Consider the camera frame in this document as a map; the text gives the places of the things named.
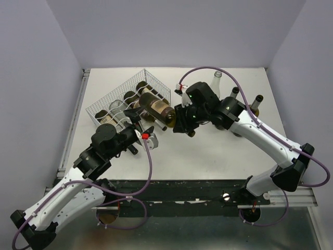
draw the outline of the cable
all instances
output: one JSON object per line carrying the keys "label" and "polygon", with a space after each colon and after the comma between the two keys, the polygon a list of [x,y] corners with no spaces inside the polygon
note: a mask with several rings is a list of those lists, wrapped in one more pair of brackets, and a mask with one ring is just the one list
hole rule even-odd
{"label": "cable", "polygon": [[106,205],[110,205],[112,203],[116,203],[116,202],[120,202],[120,201],[128,201],[129,199],[131,199],[133,201],[136,201],[136,202],[139,202],[142,205],[142,207],[144,208],[144,211],[145,211],[144,218],[143,218],[143,220],[138,225],[131,226],[131,227],[118,227],[118,226],[112,226],[112,225],[109,225],[109,224],[102,223],[99,220],[99,216],[98,215],[96,215],[96,219],[99,221],[100,224],[104,225],[107,228],[121,229],[121,230],[131,230],[131,229],[136,229],[136,228],[141,227],[144,223],[146,223],[146,221],[148,220],[148,217],[147,217],[147,208],[146,208],[145,204],[142,201],[140,201],[139,199],[133,198],[133,197],[132,198],[121,198],[121,199],[116,199],[115,201],[106,202],[106,203],[104,203],[102,205],[106,206]]}
{"label": "cable", "polygon": [[[146,152],[147,152],[147,156],[148,156],[148,161],[149,161],[149,175],[148,175],[148,180],[146,182],[146,184],[142,187],[142,189],[140,189],[139,191],[137,192],[134,192],[132,194],[123,194],[123,193],[118,193],[118,192],[114,192],[114,191],[111,191],[111,190],[108,190],[108,189],[105,189],[101,186],[98,186],[98,185],[95,185],[93,183],[90,183],[90,182],[87,182],[87,181],[69,181],[69,182],[66,182],[64,184],[65,188],[68,186],[68,185],[71,185],[71,184],[74,184],[74,183],[82,183],[82,184],[86,184],[88,186],[93,186],[93,187],[96,187],[106,193],[109,193],[109,194],[114,194],[114,195],[117,195],[117,196],[134,196],[134,195],[137,195],[137,194],[140,194],[142,193],[146,188],[147,186],[149,185],[150,183],[150,180],[151,180],[151,176],[152,176],[152,160],[151,160],[151,155],[150,155],[150,152],[149,152],[149,148],[148,148],[148,145],[147,145],[147,141],[144,140],[144,145],[145,145],[145,149],[146,149]],[[40,205],[39,207],[33,212],[33,214],[37,215],[39,211],[41,211],[41,209],[57,194],[59,193],[61,190],[63,190],[62,187],[59,187],[57,188],[48,198],[46,198]],[[145,223],[147,221],[146,217],[147,217],[147,209],[145,207],[145,204],[143,202],[141,202],[140,200],[136,199],[136,198],[122,198],[122,199],[118,199],[118,200],[115,200],[114,202],[118,202],[120,200],[128,200],[128,199],[132,199],[134,201],[137,201],[139,203],[141,203],[143,206],[144,206],[144,210],[145,210],[145,216],[144,216],[144,220],[139,224],[139,226],[141,226],[143,223]],[[32,220],[33,218],[33,215],[29,216],[25,222],[20,226],[20,228],[17,230],[17,232],[15,233],[14,235],[14,238],[12,240],[12,243],[11,243],[11,248],[12,250],[26,250],[28,249],[30,246],[26,246],[24,248],[20,248],[20,249],[17,249],[16,246],[15,246],[15,243],[16,243],[16,240],[19,236],[19,234],[21,233],[21,231],[23,230],[23,228],[29,223],[30,220]]]}
{"label": "cable", "polygon": [[[186,74],[184,74],[183,77],[180,79],[180,81],[179,81],[179,83],[178,83],[178,84],[180,85],[180,89],[182,89],[182,86],[183,86],[183,85],[182,85],[182,82],[183,82],[183,80],[185,79],[185,77],[188,76],[190,73],[192,73],[192,72],[194,72],[194,71],[197,71],[197,70],[199,70],[199,69],[214,69],[214,70],[221,71],[222,73],[225,73],[227,76],[229,76],[229,77],[233,80],[233,82],[237,85],[237,87],[239,88],[240,94],[241,94],[241,96],[242,96],[242,98],[243,98],[243,100],[244,100],[245,106],[246,106],[246,110],[248,111],[250,117],[253,119],[253,121],[254,121],[257,125],[259,125],[259,122],[258,122],[258,120],[257,120],[257,117],[256,117],[256,116],[251,112],[251,110],[250,110],[249,103],[248,103],[248,101],[246,100],[246,97],[245,97],[244,91],[243,91],[243,89],[240,87],[240,84],[238,83],[238,81],[237,81],[237,80],[236,80],[236,79],[235,79],[235,78],[234,78],[229,72],[225,71],[224,69],[220,69],[220,68],[217,68],[217,67],[211,67],[211,66],[202,66],[202,67],[194,68],[194,69],[188,71]],[[325,185],[325,184],[329,181],[329,179],[330,179],[330,177],[331,177],[331,174],[330,174],[328,168],[327,168],[323,163],[321,163],[319,160],[317,160],[316,158],[314,158],[312,155],[309,155],[309,154],[307,154],[307,153],[305,153],[305,152],[303,152],[303,151],[301,151],[301,150],[299,150],[299,149],[292,148],[291,145],[289,145],[287,142],[285,142],[285,141],[283,141],[282,139],[280,139],[279,137],[277,137],[275,134],[273,134],[271,131],[269,131],[265,126],[262,126],[262,125],[261,125],[260,128],[261,128],[263,131],[265,131],[265,132],[266,132],[271,138],[275,139],[276,141],[278,141],[278,142],[281,143],[282,145],[285,145],[286,147],[290,148],[291,150],[297,152],[298,154],[304,155],[305,157],[307,157],[308,159],[314,161],[315,163],[317,163],[319,166],[321,166],[321,167],[325,170],[327,176],[326,176],[326,179],[325,179],[323,182],[318,183],[318,184],[300,184],[300,186],[306,186],[306,187],[308,187],[308,188],[311,188],[311,187],[312,187],[312,188],[316,188],[316,187],[319,187],[319,186],[323,186],[323,185]]]}
{"label": "cable", "polygon": [[272,223],[269,223],[269,224],[256,224],[256,223],[253,223],[253,222],[248,222],[244,219],[243,217],[243,211],[240,209],[239,210],[239,217],[241,218],[241,220],[243,221],[243,223],[246,223],[248,225],[252,225],[252,226],[255,226],[255,227],[270,227],[270,226],[273,226],[275,224],[278,224],[279,222],[281,222],[282,220],[285,219],[285,217],[287,216],[288,214],[288,210],[289,210],[289,200],[288,200],[288,196],[286,194],[286,192],[284,190],[282,190],[283,194],[285,195],[285,198],[286,198],[286,210],[284,212],[284,214],[281,216],[280,219],[278,219],[277,221],[275,222],[272,222]]}

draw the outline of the white wire rack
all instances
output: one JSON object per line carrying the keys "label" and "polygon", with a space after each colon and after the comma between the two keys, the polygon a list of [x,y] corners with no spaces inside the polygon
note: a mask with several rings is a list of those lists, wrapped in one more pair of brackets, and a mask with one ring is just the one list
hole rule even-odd
{"label": "white wire rack", "polygon": [[[168,87],[166,87],[162,82],[160,82],[156,77],[154,77],[151,73],[149,73],[146,69],[143,69],[133,77],[131,77],[129,80],[121,84],[119,87],[117,87],[115,90],[111,91],[109,94],[105,95],[101,99],[99,99],[97,102],[91,104],[89,107],[86,108],[86,111],[88,112],[89,116],[91,117],[92,121],[96,126],[99,126],[99,121],[95,118],[95,115],[100,112],[101,110],[106,110],[108,114],[111,114],[113,116],[113,119],[116,121],[116,130],[117,132],[120,132],[124,126],[123,122],[124,119],[126,121],[129,121],[128,118],[123,118],[124,114],[123,112],[116,111],[119,110],[119,108],[123,105],[125,109],[130,108],[124,100],[124,95],[128,91],[133,91],[135,94],[139,95],[138,91],[136,90],[136,86],[139,82],[145,81],[147,84],[149,84],[154,90],[158,92],[158,94],[162,95],[168,102],[171,102],[171,92]],[[120,100],[121,104],[117,107],[114,107],[112,109],[109,109],[109,106],[112,102]]]}

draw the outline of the wall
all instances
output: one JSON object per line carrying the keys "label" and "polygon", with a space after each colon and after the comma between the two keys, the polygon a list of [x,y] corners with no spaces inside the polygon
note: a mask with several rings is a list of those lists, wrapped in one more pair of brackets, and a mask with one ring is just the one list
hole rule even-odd
{"label": "wall", "polygon": [[10,214],[56,175],[82,70],[44,0],[2,1],[0,23],[0,249],[9,249]]}
{"label": "wall", "polygon": [[47,0],[85,68],[267,67],[305,0]]}
{"label": "wall", "polygon": [[[333,1],[307,0],[274,57],[268,77],[287,135],[315,147],[315,156],[332,167],[333,143]],[[311,164],[305,182],[325,174]],[[333,180],[314,189],[333,246]]]}

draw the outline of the wine bottle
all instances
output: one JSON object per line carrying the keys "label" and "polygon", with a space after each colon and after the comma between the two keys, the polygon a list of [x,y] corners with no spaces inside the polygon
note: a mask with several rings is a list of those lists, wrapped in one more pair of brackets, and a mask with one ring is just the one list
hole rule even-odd
{"label": "wine bottle", "polygon": [[[125,126],[120,123],[120,122],[117,122],[111,114],[109,114],[106,110],[102,109],[100,112],[98,112],[96,115],[95,115],[95,118],[97,121],[99,121],[100,124],[104,124],[104,123],[109,123],[109,124],[112,124],[117,132],[118,130],[122,130],[123,128],[125,128]],[[134,146],[134,145],[130,145],[128,146],[128,149],[129,151],[133,154],[133,155],[136,155],[139,151],[137,150],[137,148]]]}
{"label": "wine bottle", "polygon": [[152,88],[147,82],[142,81],[139,82],[136,86],[137,92],[142,95],[146,92],[151,92],[154,95],[157,95],[159,98],[161,98],[162,101],[164,101],[166,104],[170,104],[167,99],[165,99],[164,96],[162,96],[160,93],[158,93],[155,89]]}
{"label": "wine bottle", "polygon": [[220,92],[221,76],[222,76],[222,72],[217,70],[214,74],[214,78],[213,78],[211,84],[209,85],[209,87],[212,89],[212,91],[215,93],[215,95],[217,95],[217,97],[219,99],[221,96],[221,92]]}
{"label": "wine bottle", "polygon": [[168,104],[160,100],[158,97],[154,96],[149,92],[144,93],[139,99],[139,104],[157,119],[162,121],[169,128],[173,128],[175,126],[175,110]]}
{"label": "wine bottle", "polygon": [[[232,90],[231,93],[230,93],[230,96],[233,97],[233,98],[236,98],[238,93],[239,93],[239,88],[238,88],[238,87],[234,87],[233,90]],[[218,130],[224,130],[224,129],[225,129],[225,128],[222,127],[221,125],[215,125],[215,127],[216,127]]]}
{"label": "wine bottle", "polygon": [[[253,101],[253,103],[250,106],[250,110],[251,112],[255,115],[255,116],[259,116],[259,105],[261,104],[261,102],[264,100],[264,97],[262,95],[257,95]],[[240,134],[234,133],[235,136],[237,137],[242,137]]]}
{"label": "wine bottle", "polygon": [[[139,108],[140,104],[139,104],[139,96],[136,95],[133,91],[128,91],[125,95],[124,95],[124,100],[127,104],[129,104],[129,106],[131,108]],[[148,111],[143,110],[140,114],[140,116],[149,122],[154,122],[156,126],[158,126],[162,131],[167,130],[167,127],[160,122],[159,120],[155,119],[154,116],[152,116]]]}

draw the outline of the gray floor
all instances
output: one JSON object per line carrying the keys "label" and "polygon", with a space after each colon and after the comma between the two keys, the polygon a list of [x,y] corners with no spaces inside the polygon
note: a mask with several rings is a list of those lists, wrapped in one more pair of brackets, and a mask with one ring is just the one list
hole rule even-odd
{"label": "gray floor", "polygon": [[[261,223],[274,221],[284,209],[262,211]],[[121,224],[139,219],[122,218]],[[320,249],[306,208],[292,208],[288,217],[269,228],[252,227],[239,218],[150,218],[139,229],[121,231],[99,226],[92,211],[66,226],[47,250],[239,250]]]}

